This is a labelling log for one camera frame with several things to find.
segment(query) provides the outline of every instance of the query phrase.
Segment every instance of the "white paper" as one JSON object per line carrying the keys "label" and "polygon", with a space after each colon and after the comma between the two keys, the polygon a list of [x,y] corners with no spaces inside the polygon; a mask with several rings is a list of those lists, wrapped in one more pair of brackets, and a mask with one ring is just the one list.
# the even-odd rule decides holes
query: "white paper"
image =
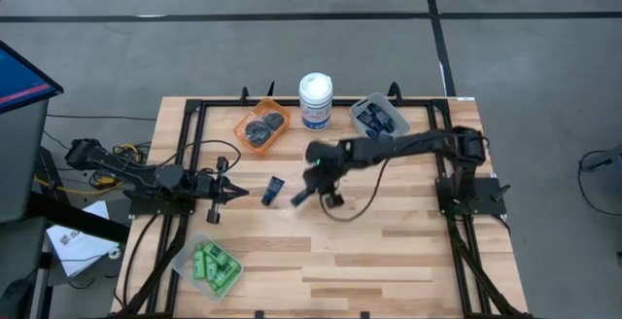
{"label": "white paper", "polygon": [[[83,210],[99,217],[110,219],[105,201],[97,201]],[[69,277],[78,275],[81,271],[101,258],[94,256],[105,255],[119,246],[117,242],[87,235],[81,231],[71,230],[61,226],[49,227],[48,236],[61,261],[85,260],[93,257],[88,261],[62,262],[65,273],[67,273]]]}

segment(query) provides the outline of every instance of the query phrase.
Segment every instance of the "white container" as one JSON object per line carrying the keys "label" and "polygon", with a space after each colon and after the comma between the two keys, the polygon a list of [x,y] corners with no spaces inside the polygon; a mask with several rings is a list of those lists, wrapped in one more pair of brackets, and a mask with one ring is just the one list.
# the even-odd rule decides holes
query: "white container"
{"label": "white container", "polygon": [[226,296],[229,290],[231,290],[233,285],[238,281],[240,275],[242,275],[242,272],[244,271],[244,266],[242,266],[242,263],[239,262],[235,257],[231,256],[231,254],[229,254],[226,249],[216,243],[218,247],[220,247],[221,250],[225,251],[225,253],[230,258],[240,264],[240,272],[238,272],[233,280],[229,282],[228,287],[223,291],[222,295],[217,294],[214,290],[212,290],[210,284],[207,281],[194,279],[192,271],[194,261],[192,255],[194,255],[194,246],[199,242],[203,245],[207,245],[211,242],[216,243],[216,241],[209,238],[206,234],[202,232],[196,233],[192,237],[192,239],[186,243],[184,248],[181,249],[179,253],[173,258],[173,260],[171,261],[171,267],[173,268],[173,270],[177,271],[180,275],[182,275],[184,279],[188,280],[196,290],[198,290],[203,296],[205,296],[205,298],[207,298],[207,300],[212,302],[218,302]]}
{"label": "white container", "polygon": [[300,80],[300,116],[311,130],[328,127],[332,109],[332,80],[329,76],[313,72]]}

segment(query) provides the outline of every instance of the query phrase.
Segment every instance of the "robotic arm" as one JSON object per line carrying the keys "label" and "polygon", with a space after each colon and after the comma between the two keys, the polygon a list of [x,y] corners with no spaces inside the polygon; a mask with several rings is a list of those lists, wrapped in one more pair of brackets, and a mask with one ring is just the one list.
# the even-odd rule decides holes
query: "robotic arm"
{"label": "robotic arm", "polygon": [[[434,129],[391,141],[356,138],[340,140],[335,146],[313,141],[307,147],[305,159],[315,165],[304,171],[306,189],[292,199],[292,204],[298,206],[311,194],[318,193],[320,197],[328,197],[325,198],[328,208],[340,206],[343,197],[335,193],[334,185],[350,169],[363,169],[383,160],[411,155],[439,153],[454,163],[456,171],[463,173],[461,181],[464,181],[486,160],[483,141],[480,131],[459,126],[451,131]],[[457,184],[455,189],[459,190],[461,185]]]}
{"label": "robotic arm", "polygon": [[192,172],[180,164],[143,165],[121,159],[109,153],[95,139],[77,139],[71,144],[71,150],[65,156],[70,167],[79,170],[97,169],[105,175],[133,184],[134,190],[123,191],[132,200],[164,205],[192,201],[193,206],[198,198],[211,199],[212,208],[207,217],[207,222],[211,224],[217,224],[220,220],[220,204],[249,193],[225,177],[228,161],[223,157],[218,158],[216,173],[211,170]]}

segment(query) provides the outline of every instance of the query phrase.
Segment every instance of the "gray floor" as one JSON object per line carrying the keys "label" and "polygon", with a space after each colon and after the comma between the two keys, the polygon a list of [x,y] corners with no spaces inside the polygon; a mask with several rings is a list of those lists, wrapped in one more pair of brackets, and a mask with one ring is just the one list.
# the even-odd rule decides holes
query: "gray floor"
{"label": "gray floor", "polygon": [[[437,0],[441,12],[622,11],[622,0]],[[0,15],[153,15],[425,11],[426,0],[2,0]],[[622,19],[442,22],[458,95],[475,96],[507,195],[528,305],[549,318],[618,318],[622,220],[585,205],[582,153],[622,142]],[[10,23],[0,39],[65,86],[50,112],[154,117],[164,95],[295,94],[324,71],[338,94],[442,95],[431,25],[408,21]],[[154,125],[48,119],[64,142],[151,138]],[[57,151],[56,144],[44,144]],[[601,208],[622,212],[617,177],[585,177]],[[115,280],[56,288],[53,318],[104,315]]]}

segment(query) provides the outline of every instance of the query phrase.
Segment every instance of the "wooden table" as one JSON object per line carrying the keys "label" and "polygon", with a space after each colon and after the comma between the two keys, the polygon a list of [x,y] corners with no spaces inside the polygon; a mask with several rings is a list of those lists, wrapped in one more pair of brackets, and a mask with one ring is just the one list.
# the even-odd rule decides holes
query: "wooden table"
{"label": "wooden table", "polygon": [[[151,163],[175,153],[185,102],[184,97],[162,99]],[[453,125],[482,128],[475,101],[450,98],[449,104]],[[208,302],[188,281],[180,279],[175,317],[253,317],[256,310],[264,310],[268,318],[358,317],[361,311],[371,312],[372,317],[462,317],[447,226],[438,212],[433,187],[437,175],[434,156],[392,159],[369,210],[355,222],[336,223],[323,214],[316,196],[297,209],[290,198],[304,188],[303,153],[309,141],[335,142],[358,136],[350,124],[348,108],[333,108],[329,129],[321,132],[305,129],[298,108],[288,109],[292,113],[289,130],[267,156],[260,157],[242,146],[232,131],[249,107],[208,108],[203,139],[226,140],[242,151],[242,160],[227,175],[250,195],[223,207],[217,226],[205,222],[210,201],[198,201],[187,239],[205,232],[238,258],[245,271],[220,303]],[[398,110],[410,122],[412,132],[430,129],[425,109]],[[224,145],[201,146],[199,167],[214,167],[218,156],[233,160],[234,153]],[[185,157],[188,164],[190,155]],[[366,204],[378,170],[379,166],[351,171],[341,180],[346,206],[335,214],[350,215]],[[491,172],[489,160],[478,169],[483,176]],[[266,208],[260,199],[273,175],[286,183],[273,208]],[[129,251],[148,220],[144,216],[132,223],[119,295]],[[152,224],[139,246],[129,299],[153,269],[161,220],[158,217]],[[171,230],[176,228],[174,222]],[[477,217],[475,229],[485,270],[510,303],[527,310],[507,230],[488,217]],[[477,310],[474,282],[470,273],[468,277],[471,302]],[[168,282],[167,270],[160,282],[157,311],[164,308]],[[118,309],[115,302],[113,310]]]}

